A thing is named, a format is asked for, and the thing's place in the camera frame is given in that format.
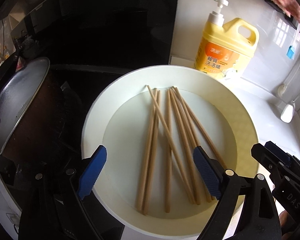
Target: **white countertop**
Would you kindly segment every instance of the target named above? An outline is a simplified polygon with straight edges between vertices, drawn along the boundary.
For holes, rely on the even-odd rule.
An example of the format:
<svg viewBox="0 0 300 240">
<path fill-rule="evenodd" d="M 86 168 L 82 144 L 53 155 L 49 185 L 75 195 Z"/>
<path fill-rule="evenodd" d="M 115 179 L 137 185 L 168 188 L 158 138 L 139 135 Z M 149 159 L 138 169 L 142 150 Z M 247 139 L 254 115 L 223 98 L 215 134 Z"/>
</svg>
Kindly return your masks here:
<svg viewBox="0 0 300 240">
<path fill-rule="evenodd" d="M 275 105 L 269 103 L 271 101 L 268 96 L 256 93 L 258 88 L 251 85 L 244 86 L 245 90 L 241 89 L 242 83 L 239 85 L 226 84 L 225 85 L 239 98 L 242 104 L 247 109 L 250 117 L 256 127 L 259 142 L 265 144 L 267 141 L 274 142 L 285 152 L 295 155 L 300 159 L 300 127 L 298 123 L 298 115 L 295 114 L 290 123 L 281 121 L 281 111 Z M 276 202 L 278 212 L 283 211 L 282 206 Z M 231 220 L 225 238 L 233 235 L 237 225 L 240 212 Z M 187 240 L 195 240 L 197 237 L 187 238 Z M 125 227 L 121 240 L 159 240 L 160 238 L 143 235 L 131 228 Z"/>
</svg>

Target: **white pump head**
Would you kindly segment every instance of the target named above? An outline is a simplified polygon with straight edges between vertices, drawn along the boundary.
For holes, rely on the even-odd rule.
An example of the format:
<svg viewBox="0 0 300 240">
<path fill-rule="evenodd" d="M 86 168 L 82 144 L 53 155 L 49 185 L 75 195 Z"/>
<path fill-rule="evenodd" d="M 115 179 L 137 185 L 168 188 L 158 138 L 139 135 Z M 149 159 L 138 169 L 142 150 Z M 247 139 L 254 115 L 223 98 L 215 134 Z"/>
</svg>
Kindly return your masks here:
<svg viewBox="0 0 300 240">
<path fill-rule="evenodd" d="M 215 0 L 215 1 L 218 2 L 218 7 L 215 11 L 209 14 L 208 21 L 218 26 L 222 26 L 225 19 L 223 18 L 223 14 L 221 14 L 220 12 L 224 5 L 228 6 L 229 2 L 227 0 Z"/>
</svg>

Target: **pump dispenser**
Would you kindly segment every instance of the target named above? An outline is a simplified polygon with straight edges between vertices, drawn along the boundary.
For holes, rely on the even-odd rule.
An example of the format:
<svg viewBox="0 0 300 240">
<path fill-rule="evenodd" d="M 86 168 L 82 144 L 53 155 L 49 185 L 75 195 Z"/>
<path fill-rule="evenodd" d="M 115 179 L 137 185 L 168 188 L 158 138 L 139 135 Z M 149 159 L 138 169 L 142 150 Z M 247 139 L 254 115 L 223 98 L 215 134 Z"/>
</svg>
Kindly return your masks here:
<svg viewBox="0 0 300 240">
<path fill-rule="evenodd" d="M 217 79 L 239 77 L 254 56 L 259 40 L 258 30 L 246 21 L 235 18 L 223 24 L 221 9 L 227 0 L 215 0 L 217 8 L 209 14 L 204 26 L 194 67 Z M 241 35 L 239 27 L 250 31 L 248 38 Z"/>
</svg>

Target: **pan lid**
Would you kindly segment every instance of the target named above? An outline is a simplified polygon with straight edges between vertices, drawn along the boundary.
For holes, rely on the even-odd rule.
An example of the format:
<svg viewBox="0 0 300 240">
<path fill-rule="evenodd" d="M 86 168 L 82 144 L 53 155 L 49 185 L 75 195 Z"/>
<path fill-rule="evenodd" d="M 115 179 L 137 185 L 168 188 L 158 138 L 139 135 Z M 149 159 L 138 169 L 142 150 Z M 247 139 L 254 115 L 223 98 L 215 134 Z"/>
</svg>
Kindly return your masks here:
<svg viewBox="0 0 300 240">
<path fill-rule="evenodd" d="M 50 60 L 46 57 L 32 60 L 15 73 L 1 90 L 0 154 L 40 89 L 49 67 Z"/>
</svg>

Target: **bottle handle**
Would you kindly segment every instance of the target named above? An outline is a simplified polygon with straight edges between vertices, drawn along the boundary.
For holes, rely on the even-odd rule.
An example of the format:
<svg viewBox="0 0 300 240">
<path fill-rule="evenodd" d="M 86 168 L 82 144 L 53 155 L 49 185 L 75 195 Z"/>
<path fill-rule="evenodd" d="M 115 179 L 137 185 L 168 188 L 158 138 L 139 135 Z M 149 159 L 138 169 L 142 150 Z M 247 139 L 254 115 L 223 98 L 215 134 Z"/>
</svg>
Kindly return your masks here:
<svg viewBox="0 0 300 240">
<path fill-rule="evenodd" d="M 248 40 L 248 42 L 251 44 L 251 46 L 254 46 L 259 41 L 259 32 L 258 32 L 257 28 L 254 27 L 253 25 L 247 23 L 246 21 L 239 19 L 234 25 L 237 33 L 239 32 L 240 26 L 243 26 L 250 31 L 250 36 L 248 38 L 244 37 L 243 35 L 242 36 Z"/>
</svg>

